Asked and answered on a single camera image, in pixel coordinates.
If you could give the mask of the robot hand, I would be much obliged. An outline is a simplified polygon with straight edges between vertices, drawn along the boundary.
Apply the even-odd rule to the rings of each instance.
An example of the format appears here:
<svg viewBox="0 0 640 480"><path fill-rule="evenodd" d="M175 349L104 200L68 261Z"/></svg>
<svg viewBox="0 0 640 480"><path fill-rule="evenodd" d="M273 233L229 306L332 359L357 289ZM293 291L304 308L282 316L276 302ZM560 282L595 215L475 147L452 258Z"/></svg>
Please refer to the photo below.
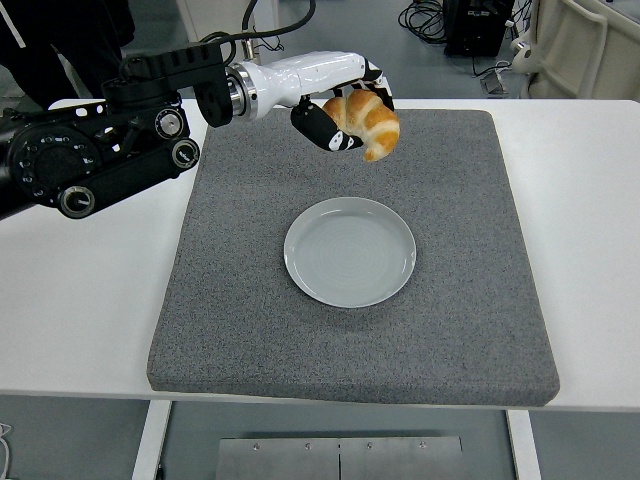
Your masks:
<svg viewBox="0 0 640 480"><path fill-rule="evenodd" d="M326 151L363 147L367 162L386 157L399 141L389 83L359 54L322 51L242 67L246 119L288 107L294 128L314 145Z"/></svg>

